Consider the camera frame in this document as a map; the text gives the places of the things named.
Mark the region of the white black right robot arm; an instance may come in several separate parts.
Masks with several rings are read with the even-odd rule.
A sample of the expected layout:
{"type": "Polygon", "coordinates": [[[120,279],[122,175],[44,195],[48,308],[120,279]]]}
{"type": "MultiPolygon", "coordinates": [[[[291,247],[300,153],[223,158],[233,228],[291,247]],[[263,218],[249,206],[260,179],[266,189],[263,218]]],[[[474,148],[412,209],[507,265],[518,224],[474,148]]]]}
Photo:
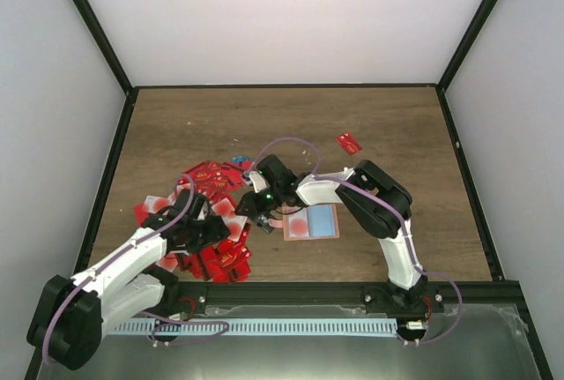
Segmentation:
{"type": "Polygon", "coordinates": [[[410,312],[423,301],[427,276],[414,250],[410,193],[370,160],[353,168],[319,175],[296,175],[271,154],[243,179],[253,187],[235,213],[266,230],[272,213],[283,205],[309,208],[342,204],[366,233],[378,239],[388,266],[388,288],[394,306],[410,312]]]}

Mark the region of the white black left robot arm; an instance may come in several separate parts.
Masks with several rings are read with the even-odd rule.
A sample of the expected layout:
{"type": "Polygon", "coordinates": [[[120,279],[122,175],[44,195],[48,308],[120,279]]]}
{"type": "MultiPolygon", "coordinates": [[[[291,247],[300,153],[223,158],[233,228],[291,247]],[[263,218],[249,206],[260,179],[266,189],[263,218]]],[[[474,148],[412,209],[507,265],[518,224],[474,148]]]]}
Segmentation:
{"type": "Polygon", "coordinates": [[[147,309],[168,313],[179,305],[178,279],[159,260],[203,250],[229,235],[206,196],[182,190],[101,261],[69,278],[52,277],[41,291],[27,342],[47,364],[81,368],[120,323],[147,309]]]}

